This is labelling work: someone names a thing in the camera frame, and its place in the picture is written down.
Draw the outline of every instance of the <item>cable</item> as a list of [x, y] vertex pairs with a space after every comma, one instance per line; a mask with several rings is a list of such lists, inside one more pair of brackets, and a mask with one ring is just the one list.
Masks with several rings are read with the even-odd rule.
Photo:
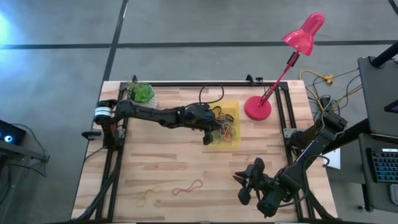
[[23, 166], [23, 165], [18, 165], [18, 164], [8, 164], [8, 165], [9, 165], [9, 166], [16, 166], [16, 167], [23, 167], [23, 168], [25, 168], [25, 169], [32, 170], [32, 171], [34, 171], [34, 172], [40, 174], [40, 175], [43, 176], [44, 178], [47, 177], [46, 174], [43, 174], [43, 173], [41, 173], [40, 171], [38, 171], [37, 169], [33, 169], [33, 168], [31, 168], [31, 167], [27, 167], [27, 166]]
[[204, 85], [202, 86], [202, 88], [200, 89], [200, 91], [199, 91], [199, 102], [190, 103], [190, 104], [188, 104], [187, 106], [181, 106], [181, 107], [178, 108], [178, 109], [171, 109], [171, 110], [167, 110], [167, 111], [156, 111], [156, 112], [153, 112], [153, 113], [157, 113], [157, 114], [175, 113], [175, 112], [184, 110], [184, 109], [186, 109], [186, 108], [188, 108], [189, 106], [192, 106], [192, 105], [202, 105], [202, 104], [217, 103], [217, 102], [219, 102], [220, 100], [222, 100], [222, 99], [224, 98], [224, 87], [223, 87], [222, 85], [220, 85], [220, 84], [217, 84], [216, 86], [221, 87], [221, 91], [222, 91], [221, 97], [218, 98], [217, 100], [214, 100], [214, 101], [209, 101], [209, 102], [202, 102], [202, 101], [201, 101], [201, 93], [202, 93], [203, 89], [204, 89], [207, 85], [209, 85], [209, 84], [211, 84], [211, 83], [206, 83], [206, 84], [204, 84]]
[[[39, 140], [37, 140], [37, 137], [36, 137], [35, 133], [30, 129], [30, 127], [28, 127], [28, 126], [26, 126], [24, 124], [18, 124], [18, 123], [11, 123], [11, 124], [12, 125], [16, 125], [16, 126], [22, 126], [22, 127], [26, 128], [26, 129], [28, 129], [30, 131], [30, 133], [32, 133], [33, 138], [36, 140], [37, 144], [42, 149], [44, 156], [47, 157], [47, 151], [44, 149], [43, 145], [39, 142]], [[50, 159], [50, 156], [48, 158], [46, 158], [46, 163], [49, 162], [49, 159]]]
[[[124, 128], [123, 134], [120, 135], [120, 138], [123, 138], [124, 135], [126, 134], [126, 128], [123, 126], [123, 124], [120, 124], [120, 125], [117, 126], [116, 128], [119, 128], [119, 127], [123, 127], [123, 128]], [[94, 156], [94, 154], [96, 154], [97, 152], [99, 152], [100, 150], [102, 150], [102, 149], [104, 149], [104, 148], [106, 148], [106, 146], [103, 146], [103, 147], [97, 149], [96, 151], [94, 151], [93, 153], [91, 153], [90, 155], [86, 156], [85, 159], [84, 159], [84, 161], [86, 161], [86, 160], [87, 160], [88, 158], [90, 158], [91, 156]]]
[[105, 146], [103, 146], [103, 147], [97, 149], [96, 151], [94, 151], [94, 152], [91, 153], [90, 155], [86, 156], [84, 161], [86, 161], [88, 158], [90, 158], [91, 156], [93, 156], [94, 154], [96, 154], [97, 152], [99, 152], [100, 150], [102, 150], [102, 149], [104, 149], [104, 148], [105, 148]]
[[319, 98], [318, 90], [317, 90], [317, 88], [315, 87], [315, 82], [316, 82], [317, 79], [319, 79], [319, 77], [314, 78], [314, 80], [312, 81], [312, 88], [315, 90], [315, 94], [316, 94], [317, 97]]
[[319, 107], [318, 101], [309, 99], [309, 102], [310, 102], [310, 103], [315, 103], [315, 104], [317, 105], [317, 107]]
[[[312, 156], [308, 156], [308, 157], [305, 159], [304, 164], [303, 164], [303, 177], [306, 176], [306, 173], [305, 173], [305, 165], [307, 164], [307, 162], [309, 161], [309, 159], [310, 159], [310, 158], [313, 158], [313, 157], [322, 157], [322, 158], [326, 158], [325, 156], [321, 156], [321, 155], [312, 155]], [[305, 191], [304, 191], [304, 195], [303, 195], [302, 198], [300, 198], [300, 199], [298, 199], [298, 200], [296, 200], [296, 201], [294, 201], [294, 202], [290, 202], [290, 203], [286, 203], [286, 204], [283, 204], [283, 205], [276, 206], [276, 207], [274, 207], [274, 208], [282, 208], [282, 207], [287, 207], [287, 206], [294, 205], [294, 204], [296, 204], [296, 203], [300, 203], [302, 200], [304, 200], [304, 199], [307, 197], [308, 191], [309, 191], [309, 186], [307, 186], [307, 184], [305, 183]]]
[[43, 155], [44, 155], [44, 157], [45, 157], [45, 161], [44, 161], [44, 162], [40, 161], [40, 162], [38, 162], [38, 163], [36, 163], [36, 164], [32, 164], [29, 168], [31, 169], [33, 166], [36, 166], [37, 164], [43, 164], [43, 165], [44, 165], [44, 169], [43, 169], [43, 173], [44, 173], [44, 174], [42, 174], [42, 173], [40, 173], [40, 174], [42, 174], [42, 176], [46, 177], [46, 176], [47, 176], [47, 173], [46, 173], [46, 163], [48, 163], [49, 160], [50, 160], [50, 154], [48, 154], [47, 150], [45, 150], [45, 148], [44, 148], [43, 145], [40, 143], [40, 141], [37, 139], [35, 133], [33, 132], [33, 130], [30, 129], [30, 127], [28, 127], [28, 126], [26, 126], [26, 125], [24, 125], [24, 124], [19, 124], [19, 123], [11, 123], [11, 124], [12, 124], [12, 125], [16, 125], [16, 126], [22, 126], [22, 127], [26, 128], [26, 129], [28, 129], [28, 130], [30, 131], [30, 133], [32, 133], [33, 138], [35, 139], [35, 141], [37, 142], [37, 144], [38, 144], [38, 145], [40, 146], [40, 148], [42, 149]]
[[357, 76], [355, 76], [353, 79], [351, 79], [349, 82], [348, 82], [348, 84], [347, 84], [347, 87], [346, 87], [346, 94], [345, 94], [345, 96], [342, 96], [339, 100], [337, 100], [336, 102], [337, 102], [337, 105], [339, 105], [339, 103], [340, 103], [340, 101], [345, 97], [346, 98], [346, 104], [344, 105], [344, 106], [342, 106], [341, 108], [339, 108], [339, 110], [341, 110], [341, 109], [343, 109], [344, 107], [346, 107], [347, 105], [348, 105], [348, 96], [349, 95], [351, 95], [351, 94], [353, 94], [353, 93], [355, 93], [355, 92], [357, 92], [358, 90], [360, 90], [361, 88], [362, 88], [362, 86], [360, 85], [360, 86], [357, 86], [357, 87], [355, 87], [354, 89], [352, 89], [349, 93], [348, 93], [348, 87], [349, 87], [349, 84], [351, 84], [351, 82], [353, 82], [355, 79], [357, 79], [359, 77], [359, 75], [357, 75]]
[[261, 79], [261, 83], [262, 83], [262, 86], [264, 87], [264, 94], [261, 98], [264, 98], [264, 97], [266, 97], [266, 95], [267, 95], [268, 91], [271, 89], [271, 87], [268, 88], [268, 90], [266, 90], [266, 84], [264, 83], [264, 81], [262, 81], [262, 79]]
[[[340, 77], [340, 76], [343, 76], [343, 75], [347, 75], [347, 74], [349, 74], [349, 73], [351, 73], [351, 72], [355, 72], [355, 71], [357, 71], [357, 70], [358, 70], [358, 68], [356, 68], [356, 69], [354, 69], [354, 70], [351, 70], [351, 71], [348, 71], [348, 72], [345, 72], [345, 73], [342, 73], [342, 74], [339, 74], [339, 75], [336, 75], [336, 76], [333, 77], [333, 78], [337, 78], [337, 77]], [[324, 82], [324, 80], [322, 80], [322, 81], [320, 81], [320, 82], [317, 82], [317, 83], [315, 83], [314, 85], [319, 84], [319, 83], [322, 83], [322, 82]]]
[[332, 100], [331, 102], [332, 102], [332, 103], [333, 103], [333, 102], [336, 102], [336, 104], [337, 104], [337, 110], [338, 110], [338, 116], [340, 116], [340, 106], [339, 106], [338, 102], [337, 102], [336, 100]]
[[323, 167], [326, 167], [326, 166], [329, 165], [329, 163], [330, 163], [330, 159], [329, 158], [327, 158], [326, 156], [321, 156], [321, 155], [319, 155], [318, 157], [321, 157], [322, 159], [326, 159], [326, 164], [323, 164], [322, 165]]
[[[329, 94], [325, 94], [325, 95], [319, 96], [319, 99], [322, 99], [323, 97], [331, 98], [331, 96]], [[318, 109], [317, 109], [317, 112], [315, 112], [315, 115], [314, 115], [314, 118], [313, 118], [314, 120], [316, 120], [317, 119], [317, 114], [319, 113], [321, 108], [319, 107], [319, 104], [318, 104], [318, 102], [315, 99], [313, 99], [313, 98], [311, 98], [309, 96], [307, 98], [309, 98], [310, 100], [313, 100], [313, 101], [315, 101], [317, 103]]]
[[[298, 74], [298, 77], [299, 77], [299, 79], [300, 80], [303, 80], [303, 78], [302, 78], [302, 75], [303, 75], [303, 73], [304, 72], [309, 72], [309, 73], [312, 73], [312, 74], [314, 74], [314, 75], [316, 75], [317, 76], [317, 78], [324, 78], [323, 76], [321, 76], [321, 75], [319, 75], [318, 73], [316, 73], [316, 72], [313, 72], [313, 71], [311, 71], [311, 70], [302, 70], [299, 74]], [[315, 97], [315, 99], [318, 101], [318, 104], [319, 104], [319, 107], [323, 110], [323, 107], [322, 107], [322, 105], [321, 105], [321, 102], [320, 102], [320, 100], [319, 100], [319, 98], [318, 98], [318, 93], [314, 93], [309, 87], [305, 87], [312, 95], [313, 95], [313, 97]]]
[[[201, 92], [203, 91], [203, 89], [205, 89], [205, 87], [206, 87], [208, 84], [209, 84], [209, 83], [204, 84], [204, 85], [202, 86], [202, 88], [200, 89], [200, 91], [199, 91], [199, 103], [191, 103], [190, 105], [187, 105], [186, 107], [189, 107], [189, 106], [195, 105], [195, 104], [199, 104], [199, 105], [203, 104], [203, 103], [201, 102]], [[217, 103], [217, 102], [219, 102], [220, 100], [222, 100], [222, 99], [224, 98], [224, 87], [223, 87], [222, 85], [217, 85], [217, 86], [221, 87], [221, 91], [222, 91], [221, 97], [220, 97], [219, 99], [217, 99], [217, 100], [214, 100], [214, 101], [204, 102], [205, 104]]]

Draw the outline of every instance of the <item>concrete floor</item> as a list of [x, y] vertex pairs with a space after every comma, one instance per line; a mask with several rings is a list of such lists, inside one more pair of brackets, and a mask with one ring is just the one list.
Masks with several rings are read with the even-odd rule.
[[[1, 1], [0, 44], [110, 44], [121, 5], [122, 0]], [[316, 40], [394, 40], [398, 35], [398, 17], [387, 0], [130, 0], [119, 43], [280, 41], [315, 11], [326, 17]], [[301, 56], [285, 79], [298, 79], [303, 69], [337, 75], [357, 68], [358, 57], [378, 55], [387, 47], [315, 46], [312, 56]], [[109, 52], [0, 50], [0, 119], [31, 127], [51, 154], [46, 179], [12, 169], [13, 188], [0, 206], [0, 222], [69, 219], [87, 146], [80, 133], [91, 126]], [[118, 49], [109, 79], [125, 80], [135, 74], [141, 80], [242, 80], [251, 74], [274, 80], [291, 53], [290, 47]], [[332, 86], [321, 83], [318, 91], [339, 98], [357, 74], [337, 78]], [[304, 75], [307, 85], [313, 79]], [[361, 91], [349, 97], [341, 115], [349, 125], [366, 117]], [[39, 150], [30, 136], [26, 145]], [[329, 178], [340, 218], [397, 220], [394, 213], [359, 213], [360, 185]]]

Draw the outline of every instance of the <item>rubber band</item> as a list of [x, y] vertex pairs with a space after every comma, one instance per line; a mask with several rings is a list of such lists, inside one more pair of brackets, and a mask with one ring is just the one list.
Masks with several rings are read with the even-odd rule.
[[144, 196], [136, 202], [136, 205], [137, 205], [138, 207], [140, 207], [140, 208], [143, 207], [143, 206], [145, 205], [145, 203], [146, 203], [146, 196], [147, 196], [147, 193], [148, 193], [148, 192], [152, 192], [152, 193], [158, 194], [158, 193], [160, 193], [162, 190], [163, 190], [163, 188], [162, 188], [162, 186], [160, 186], [160, 185], [154, 187], [153, 189], [148, 189], [148, 190], [146, 190], [145, 193], [144, 193]]
[[220, 144], [224, 142], [232, 142], [233, 138], [236, 137], [236, 130], [233, 128], [234, 118], [230, 114], [222, 113], [222, 109], [219, 106], [214, 107], [212, 110], [218, 110], [220, 112], [216, 115], [216, 123], [218, 123], [221, 128], [213, 131], [213, 142], [215, 144]]
[[[197, 181], [200, 182], [200, 186], [192, 187], [192, 186], [194, 185], [194, 183], [196, 183]], [[196, 180], [194, 180], [194, 181], [192, 182], [192, 184], [191, 184], [191, 186], [190, 186], [189, 188], [187, 188], [187, 189], [175, 188], [175, 189], [172, 190], [172, 194], [173, 194], [174, 196], [177, 196], [180, 192], [189, 193], [189, 192], [191, 192], [193, 189], [201, 188], [201, 187], [203, 187], [203, 181], [201, 181], [200, 179], [196, 179]]]

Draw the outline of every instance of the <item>keyboard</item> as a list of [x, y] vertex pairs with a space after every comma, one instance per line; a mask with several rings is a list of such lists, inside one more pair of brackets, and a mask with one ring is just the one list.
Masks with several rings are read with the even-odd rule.
[[398, 183], [398, 149], [371, 149], [375, 182]]

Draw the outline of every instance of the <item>pile of rubber bands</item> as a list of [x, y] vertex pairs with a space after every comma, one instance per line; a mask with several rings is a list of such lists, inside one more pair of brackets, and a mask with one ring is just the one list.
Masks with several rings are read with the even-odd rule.
[[233, 128], [234, 118], [229, 114], [222, 113], [219, 106], [214, 107], [212, 110], [216, 115], [216, 122], [221, 125], [221, 129], [211, 133], [213, 135], [213, 142], [216, 144], [223, 141], [232, 142], [232, 139], [236, 137], [236, 130]]

